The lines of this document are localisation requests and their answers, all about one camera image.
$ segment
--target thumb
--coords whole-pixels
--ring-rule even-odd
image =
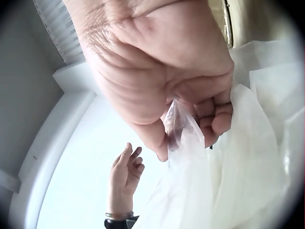
[[[121,153],[120,159],[117,164],[127,165],[131,154],[132,154],[132,145],[128,142],[126,144],[126,148],[124,149],[123,153]]]
[[[168,139],[161,119],[146,125],[135,123],[129,123],[129,125],[137,133],[146,147],[157,154],[160,161],[164,162],[168,159]]]

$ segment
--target white surface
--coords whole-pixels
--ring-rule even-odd
[[[74,131],[46,192],[37,229],[103,228],[110,167],[129,141],[142,146],[144,173],[134,195],[134,212],[148,201],[166,165],[98,95]]]
[[[98,79],[94,77],[87,62],[63,67],[53,77],[64,93],[93,91],[97,95],[102,94]]]
[[[14,193],[9,224],[35,229],[45,192],[60,156],[95,94],[65,94],[37,134],[19,172],[21,187]]]

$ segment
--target wrist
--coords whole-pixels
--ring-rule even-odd
[[[133,199],[132,196],[124,195],[108,195],[106,212],[109,214],[127,215],[132,212]]]

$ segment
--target clear plastic bag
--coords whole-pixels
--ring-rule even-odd
[[[304,84],[300,87],[298,72],[290,82],[285,79],[295,63],[292,55],[268,58],[277,45],[282,47],[281,42],[252,42],[231,52],[231,129],[213,150],[205,148],[193,117],[172,103],[164,122],[168,168],[133,229],[270,228],[266,220],[284,199],[290,159],[302,145],[300,136],[297,146],[291,137],[304,132],[303,124],[295,133],[295,124],[301,118],[304,123]],[[284,73],[275,79],[279,69]],[[279,89],[285,82],[285,90]],[[298,105],[289,104],[291,96],[298,97],[293,99]]]

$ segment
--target finger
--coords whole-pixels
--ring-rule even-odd
[[[218,135],[231,128],[233,107],[230,102],[230,90],[225,90],[214,96],[215,118],[212,122],[212,129]]]
[[[143,164],[139,164],[135,170],[132,172],[131,176],[127,179],[127,184],[132,184],[137,186],[140,180],[140,177],[144,171],[145,166]]]
[[[126,148],[124,149],[123,153],[121,154],[120,159],[119,159],[117,164],[127,165],[128,161],[129,161],[129,158],[131,156],[131,153],[132,153],[132,146],[128,142],[127,145],[126,145]]]
[[[141,176],[143,171],[144,171],[144,169],[145,169],[145,166],[143,164],[140,164],[140,165],[138,165],[137,169],[138,169],[138,172],[139,172],[139,174]]]
[[[129,125],[137,133],[146,147],[157,154],[160,161],[164,162],[168,159],[167,135],[161,119],[147,125],[134,123],[129,123]]]
[[[136,150],[133,152],[133,154],[130,156],[129,162],[133,162],[142,152],[142,147],[136,148]]]
[[[142,162],[143,162],[143,158],[138,157],[138,158],[136,158],[136,159],[133,161],[132,165],[133,165],[135,168],[137,168],[138,165],[141,164]]]
[[[216,135],[212,129],[212,122],[214,117],[203,118],[200,120],[200,129],[204,135],[204,145],[205,147],[209,147],[213,145],[217,139],[218,135]]]

